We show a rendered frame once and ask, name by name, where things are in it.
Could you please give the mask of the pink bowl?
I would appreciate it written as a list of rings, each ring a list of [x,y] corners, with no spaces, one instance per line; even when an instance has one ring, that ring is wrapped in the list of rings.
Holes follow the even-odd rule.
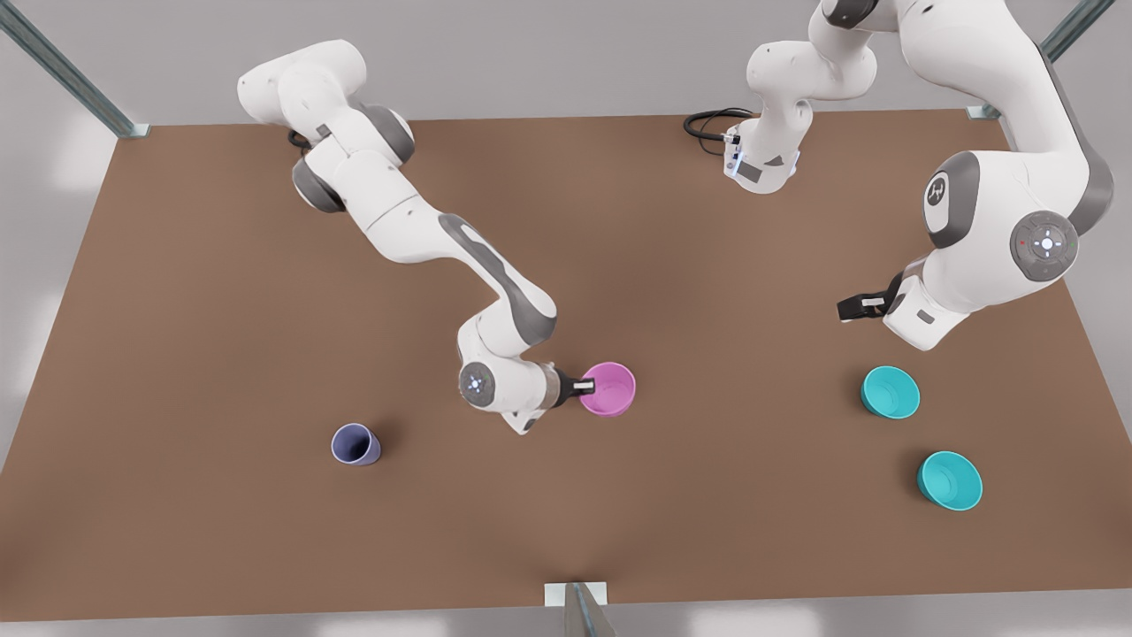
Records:
[[[593,380],[593,391],[581,395],[584,408],[600,418],[620,416],[631,408],[636,394],[636,379],[631,368],[616,362],[592,365],[584,379]]]

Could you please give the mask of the teal bowl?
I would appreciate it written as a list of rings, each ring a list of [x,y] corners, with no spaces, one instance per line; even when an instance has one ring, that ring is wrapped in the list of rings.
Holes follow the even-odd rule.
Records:
[[[946,510],[971,510],[983,497],[979,471],[957,451],[931,453],[919,464],[916,480],[921,494]]]
[[[901,368],[877,365],[861,379],[860,399],[874,415],[903,419],[921,407],[921,390]]]

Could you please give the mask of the blue-purple cup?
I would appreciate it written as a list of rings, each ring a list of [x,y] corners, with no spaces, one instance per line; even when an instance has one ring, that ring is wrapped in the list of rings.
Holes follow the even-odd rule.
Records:
[[[332,436],[331,451],[336,460],[348,466],[368,466],[381,457],[379,438],[360,423],[340,427]]]

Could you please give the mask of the silver frame post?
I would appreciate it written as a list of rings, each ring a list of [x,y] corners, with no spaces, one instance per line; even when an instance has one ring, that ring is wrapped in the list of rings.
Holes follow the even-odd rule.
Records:
[[[604,613],[608,603],[606,582],[543,585],[544,606],[563,608],[563,637],[617,637]]]
[[[979,106],[966,109],[971,120],[998,119],[1001,112],[996,104],[1007,106],[1026,101],[1022,93],[1011,94],[1011,89],[1034,88],[1038,95],[1046,93],[1036,87],[1044,80],[1036,57],[1040,54],[1045,64],[1058,61],[1116,3],[1117,0],[1078,0],[1072,11],[1041,42],[1028,40],[1004,9],[986,11],[986,20],[957,33],[969,48],[955,58],[958,70],[970,70],[974,75],[954,81],[947,78],[943,84],[985,101]]]
[[[0,31],[120,140],[142,140],[149,136],[151,124],[132,122],[126,117],[11,0],[0,0]]]

